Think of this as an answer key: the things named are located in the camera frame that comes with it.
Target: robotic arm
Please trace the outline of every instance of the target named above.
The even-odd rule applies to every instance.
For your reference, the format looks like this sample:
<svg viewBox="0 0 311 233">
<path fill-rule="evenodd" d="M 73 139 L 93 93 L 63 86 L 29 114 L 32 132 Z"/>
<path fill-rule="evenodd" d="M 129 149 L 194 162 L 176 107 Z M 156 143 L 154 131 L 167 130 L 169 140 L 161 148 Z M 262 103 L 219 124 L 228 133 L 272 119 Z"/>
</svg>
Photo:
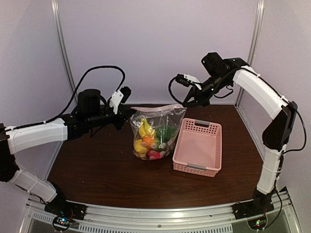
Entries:
<svg viewBox="0 0 311 233">
<path fill-rule="evenodd" d="M 209 79 L 200 83 L 193 76 L 178 74 L 170 81 L 169 92 L 177 102 L 185 107 L 207 106 L 213 95 L 222 88 L 236 83 L 265 109 L 272 122 L 262 135 L 265 158 L 260 180 L 253 194 L 254 200 L 250 203 L 238 203 L 233 210 L 236 219 L 273 210 L 271 196 L 282 169 L 283 153 L 293 128 L 297 105 L 276 92 L 241 58 L 222 59 L 214 52 L 207 54 L 202 59 L 202 64 L 211 75 Z M 187 87 L 192 86 L 183 102 L 172 94 L 173 81 Z"/>
<path fill-rule="evenodd" d="M 61 217 L 83 219 L 85 206 L 66 201 L 56 185 L 38 179 L 19 168 L 14 154 L 49 142 L 61 142 L 81 137 L 95 127 L 113 124 L 120 130 L 124 122 L 136 111 L 123 105 L 131 94 L 129 87 L 115 91 L 108 103 L 97 89 L 87 89 L 78 95 L 78 104 L 71 114 L 64 114 L 46 123 L 4 127 L 0 125 L 0 181 L 10 182 L 40 198 L 46 210 Z"/>
</svg>

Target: plastic bag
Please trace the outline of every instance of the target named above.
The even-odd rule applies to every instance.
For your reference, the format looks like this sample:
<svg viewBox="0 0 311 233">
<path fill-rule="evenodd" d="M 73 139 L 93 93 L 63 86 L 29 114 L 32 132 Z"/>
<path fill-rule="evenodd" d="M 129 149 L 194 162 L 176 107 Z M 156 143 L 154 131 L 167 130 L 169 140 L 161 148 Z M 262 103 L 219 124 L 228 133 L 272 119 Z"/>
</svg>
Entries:
<svg viewBox="0 0 311 233">
<path fill-rule="evenodd" d="M 157 108 L 133 107 L 131 116 L 136 157 L 143 160 L 160 159 L 174 150 L 174 140 L 180 130 L 186 108 L 180 104 Z"/>
</svg>

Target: gray basket handle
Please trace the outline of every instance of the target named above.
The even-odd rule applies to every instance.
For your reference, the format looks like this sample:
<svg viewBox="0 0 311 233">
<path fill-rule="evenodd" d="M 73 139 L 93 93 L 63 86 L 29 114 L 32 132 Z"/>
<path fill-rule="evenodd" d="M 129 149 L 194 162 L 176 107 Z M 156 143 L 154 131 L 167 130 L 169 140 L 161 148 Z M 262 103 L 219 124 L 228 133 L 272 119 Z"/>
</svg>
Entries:
<svg viewBox="0 0 311 233">
<path fill-rule="evenodd" d="M 187 164 L 187 167 L 194 168 L 194 169 L 201 170 L 201 171 L 205 171 L 206 170 L 206 167 L 195 165 L 195 164 Z"/>
<path fill-rule="evenodd" d="M 204 121 L 204 120 L 195 120 L 194 124 L 196 126 L 201 126 L 201 127 L 209 127 L 210 122 L 209 121 Z"/>
</svg>

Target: green toy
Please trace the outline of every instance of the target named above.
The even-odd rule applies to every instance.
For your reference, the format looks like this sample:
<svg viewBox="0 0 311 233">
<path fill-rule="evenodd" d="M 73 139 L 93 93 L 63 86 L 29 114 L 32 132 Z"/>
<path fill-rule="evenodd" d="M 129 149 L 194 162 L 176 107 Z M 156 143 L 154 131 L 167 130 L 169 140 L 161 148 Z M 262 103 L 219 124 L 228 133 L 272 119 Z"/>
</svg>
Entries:
<svg viewBox="0 0 311 233">
<path fill-rule="evenodd" d="M 163 150 L 166 149 L 166 147 L 167 147 L 167 144 L 164 143 L 164 142 L 162 142 L 162 143 L 157 142 L 157 143 L 153 143 L 153 144 L 151 145 L 151 148 L 152 148 L 153 150 L 155 150 L 155 151 L 163 151 Z"/>
<path fill-rule="evenodd" d="M 176 134 L 176 128 L 172 126 L 161 126 L 157 128 L 155 132 L 160 142 L 167 143 L 174 138 Z"/>
</svg>

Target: black cable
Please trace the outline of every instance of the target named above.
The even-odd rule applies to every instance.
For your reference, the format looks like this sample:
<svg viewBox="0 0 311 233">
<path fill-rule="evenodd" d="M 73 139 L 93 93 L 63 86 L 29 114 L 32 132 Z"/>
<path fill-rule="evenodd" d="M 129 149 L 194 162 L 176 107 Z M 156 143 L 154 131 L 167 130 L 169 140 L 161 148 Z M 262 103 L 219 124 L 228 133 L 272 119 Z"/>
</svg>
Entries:
<svg viewBox="0 0 311 233">
<path fill-rule="evenodd" d="M 274 87 L 272 87 L 267 81 L 265 81 L 261 76 L 259 76 L 258 74 L 256 74 L 255 72 L 252 72 L 249 69 L 246 69 L 244 67 L 241 67 L 241 69 L 246 70 L 247 72 L 255 75 L 256 77 L 258 77 L 260 80 L 262 80 L 265 84 L 267 84 L 279 97 L 282 97 L 280 93 L 278 93 L 277 90 L 274 89 Z"/>
<path fill-rule="evenodd" d="M 4 131 L 2 131 L 1 133 L 0 133 L 0 135 L 1 134 L 4 134 L 4 133 L 6 133 L 6 132 L 9 132 L 9 131 L 11 131 L 12 129 L 6 129 L 6 130 L 4 130 Z"/>
<path fill-rule="evenodd" d="M 228 86 L 225 86 L 225 87 L 226 87 L 228 90 L 230 90 L 229 93 L 225 94 L 224 96 L 216 96 L 216 95 L 214 94 L 214 97 L 216 97 L 216 98 L 218 98 L 218 99 L 223 99 L 223 98 L 226 98 L 226 97 L 230 96 L 230 95 L 233 93 L 233 89 L 232 89 L 232 88 L 229 88 Z"/>
<path fill-rule="evenodd" d="M 99 127 L 97 130 L 95 130 L 95 132 L 94 132 L 94 133 L 93 133 L 93 132 L 91 132 L 90 138 L 93 138 L 93 137 L 95 136 L 95 134 L 97 134 L 97 133 L 98 133 L 100 130 L 102 130 L 104 127 L 105 127 L 105 125 L 104 125 L 104 126 Z"/>
<path fill-rule="evenodd" d="M 303 146 L 301 148 L 286 150 L 286 151 L 284 151 L 283 154 L 286 154 L 288 152 L 293 152 L 293 151 L 302 151 L 306 147 L 306 144 L 307 144 L 307 130 L 306 130 L 305 123 L 303 122 L 303 119 L 302 119 L 302 116 L 300 115 L 300 113 L 297 110 L 295 110 L 295 111 L 296 111 L 297 115 L 300 118 L 300 121 L 301 121 L 301 124 L 302 124 L 302 128 L 303 128 L 303 133 L 304 133 L 304 136 L 305 136 L 305 140 L 304 140 Z"/>
<path fill-rule="evenodd" d="M 273 219 L 273 221 L 272 221 L 268 226 L 264 227 L 264 229 L 267 229 L 267 228 L 269 228 L 270 226 L 272 226 L 272 224 L 275 223 L 275 221 L 277 220 L 277 218 L 280 216 L 280 214 L 281 214 L 281 212 L 282 212 L 283 202 L 282 202 L 282 199 L 281 199 L 281 197 L 280 197 L 280 194 L 278 193 L 278 191 L 277 191 L 277 189 L 276 189 L 276 181 L 274 182 L 274 189 L 275 189 L 275 191 L 276 191 L 276 195 L 277 195 L 278 199 L 280 200 L 281 206 L 280 206 L 280 210 L 279 210 L 277 216 L 275 217 L 275 219 Z"/>
<path fill-rule="evenodd" d="M 172 88 L 172 83 L 173 83 L 175 80 L 176 80 L 176 77 L 172 78 L 172 79 L 170 80 L 170 82 L 169 82 L 169 93 L 170 93 L 171 97 L 172 97 L 177 103 L 183 104 L 183 102 L 180 101 L 179 99 L 177 99 L 177 98 L 174 96 L 173 92 L 172 92 L 172 89 L 171 89 L 171 88 Z"/>
<path fill-rule="evenodd" d="M 104 103 L 105 109 L 107 108 L 107 101 L 103 96 L 100 96 L 101 101 Z"/>
<path fill-rule="evenodd" d="M 72 93 L 72 96 L 71 96 L 71 98 L 70 98 L 70 100 L 69 100 L 67 106 L 60 112 L 60 114 L 58 114 L 57 116 L 55 116 L 55 117 L 53 117 L 53 118 L 51 118 L 51 119 L 49 119 L 49 120 L 47 120 L 47 121 L 42 121 L 42 122 L 37 122 L 37 123 L 32 123 L 32 124 L 27 124 L 27 125 L 20 125 L 20 126 L 17 126 L 17 127 L 15 127 L 15 128 L 13 128 L 13 129 L 7 129 L 6 132 L 7 132 L 7 131 L 11 131 L 11 130 L 23 129 L 23 128 L 26 128 L 26 127 L 36 126 L 36 125 L 42 125 L 42 124 L 44 124 L 44 123 L 49 123 L 49 122 L 52 122 L 52 121 L 56 120 L 57 118 L 59 118 L 59 117 L 69 108 L 69 106 L 71 105 L 71 103 L 72 103 L 72 101 L 73 101 L 73 99 L 74 99 L 74 96 L 76 95 L 76 93 L 77 93 L 77 91 L 78 91 L 78 88 L 79 88 L 79 86 L 81 85 L 83 79 L 86 77 L 86 75 L 87 75 L 89 72 L 91 72 L 92 70 L 101 69 L 101 68 L 112 68 L 112 69 L 117 69 L 117 70 L 119 70 L 119 71 L 122 73 L 122 80 L 121 80 L 119 86 L 118 86 L 117 89 L 116 89 L 116 90 L 118 90 L 118 89 L 121 87 L 121 85 L 123 84 L 124 80 L 125 80 L 125 73 L 124 73 L 124 71 L 123 71 L 120 67 L 118 67 L 118 66 L 109 66 L 109 65 L 108 65 L 108 66 L 96 66 L 96 67 L 92 67 L 92 68 L 88 69 L 88 70 L 83 74 L 83 76 L 82 76 L 81 79 L 79 80 L 79 82 L 78 82 L 78 84 L 77 84 L 77 86 L 76 86 L 74 92 Z"/>
</svg>

